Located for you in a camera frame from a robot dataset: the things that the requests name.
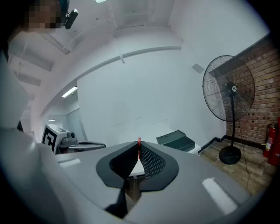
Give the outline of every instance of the fan base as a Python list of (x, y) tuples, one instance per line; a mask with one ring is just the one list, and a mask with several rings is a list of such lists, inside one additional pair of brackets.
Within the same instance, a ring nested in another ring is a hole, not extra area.
[(219, 159), (227, 165), (236, 164), (240, 158), (241, 151), (234, 146), (226, 146), (219, 153)]

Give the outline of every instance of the standing fan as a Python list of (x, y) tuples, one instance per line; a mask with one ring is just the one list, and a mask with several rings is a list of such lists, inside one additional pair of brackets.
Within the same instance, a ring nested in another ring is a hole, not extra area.
[(235, 121), (242, 118), (253, 104), (253, 76), (241, 60), (228, 55), (217, 57), (205, 71), (203, 95), (208, 108), (217, 118), (233, 122), (231, 145), (220, 151), (219, 158), (225, 164), (235, 164), (241, 158), (241, 151), (233, 146)]

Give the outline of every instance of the wooden floor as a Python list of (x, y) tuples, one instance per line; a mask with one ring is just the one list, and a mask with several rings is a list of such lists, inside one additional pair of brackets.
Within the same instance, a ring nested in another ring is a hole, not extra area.
[[(267, 163), (267, 158), (263, 156), (263, 151), (261, 149), (242, 145), (240, 143), (234, 143), (234, 146), (241, 150), (241, 160), (234, 165), (226, 165), (220, 161), (219, 152), (223, 147), (230, 144), (230, 140), (227, 139), (223, 140), (221, 143), (215, 141), (209, 147), (203, 150), (203, 152), (200, 153), (200, 156), (214, 164), (222, 171), (226, 172), (245, 188), (248, 185), (247, 190), (251, 195), (254, 195), (257, 192), (267, 188), (273, 178), (276, 167)], [(249, 181), (243, 149), (245, 150), (247, 169), (250, 174)]]

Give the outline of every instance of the black mesh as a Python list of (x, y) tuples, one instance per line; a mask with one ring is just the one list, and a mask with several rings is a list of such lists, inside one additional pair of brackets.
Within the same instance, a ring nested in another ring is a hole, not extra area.
[(121, 153), (110, 161), (110, 168), (123, 179), (127, 179), (138, 161), (138, 145)]
[(211, 112), (219, 119), (232, 121), (231, 95), (234, 95), (235, 120), (251, 108), (255, 83), (249, 68), (233, 56), (220, 56), (207, 67), (203, 78), (203, 95)]
[(140, 160), (144, 167), (145, 177), (147, 179), (160, 173), (166, 165), (166, 162), (163, 158), (156, 155), (154, 152), (147, 149), (143, 145), (141, 145), (141, 159)]

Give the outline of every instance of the machine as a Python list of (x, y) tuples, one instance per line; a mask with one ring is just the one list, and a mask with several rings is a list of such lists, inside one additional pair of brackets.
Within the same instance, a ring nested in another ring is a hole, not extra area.
[(75, 133), (70, 133), (54, 124), (45, 125), (42, 143), (50, 146), (54, 154), (90, 151), (106, 147), (103, 143), (77, 141)]

